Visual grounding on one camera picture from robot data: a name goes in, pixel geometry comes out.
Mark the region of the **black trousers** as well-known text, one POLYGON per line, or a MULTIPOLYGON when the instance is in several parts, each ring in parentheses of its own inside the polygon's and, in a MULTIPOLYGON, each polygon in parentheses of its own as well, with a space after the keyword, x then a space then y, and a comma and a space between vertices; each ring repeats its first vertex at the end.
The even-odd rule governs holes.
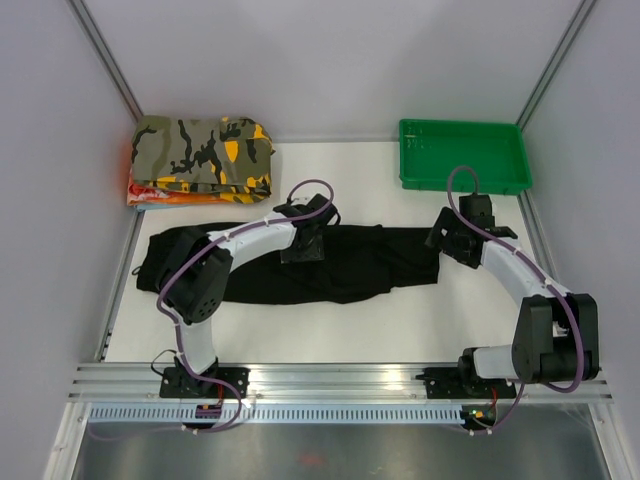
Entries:
POLYGON ((325 258, 285 264, 271 252, 234 270, 224 300, 254 305, 349 304, 394 288, 438 281, 439 253, 426 246, 428 228, 330 225, 325 258))

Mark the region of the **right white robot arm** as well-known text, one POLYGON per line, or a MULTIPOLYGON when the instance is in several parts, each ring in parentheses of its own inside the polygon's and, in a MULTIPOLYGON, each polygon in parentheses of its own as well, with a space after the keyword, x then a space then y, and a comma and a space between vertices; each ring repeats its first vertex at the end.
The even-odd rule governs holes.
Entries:
POLYGON ((495 222, 489 196, 472 193, 456 208, 444 207, 426 245, 471 269, 483 268, 518 308, 508 345, 470 347, 456 370, 457 387, 480 395, 492 380, 543 384, 570 393, 600 372, 598 307, 555 281, 522 249, 517 234, 495 222))

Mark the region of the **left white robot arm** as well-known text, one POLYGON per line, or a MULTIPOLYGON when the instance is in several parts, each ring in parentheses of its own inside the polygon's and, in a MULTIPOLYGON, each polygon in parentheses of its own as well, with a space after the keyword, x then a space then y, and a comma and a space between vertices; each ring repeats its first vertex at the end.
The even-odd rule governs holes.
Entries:
POLYGON ((332 201, 317 194, 306 203, 289 200, 260 220, 189 233, 178 241, 157 276, 156 308, 173 323, 187 390, 205 397, 216 389, 218 374, 212 367, 218 355, 211 319, 223 302, 230 274, 272 252, 284 263, 322 260, 323 230, 338 217, 332 201))

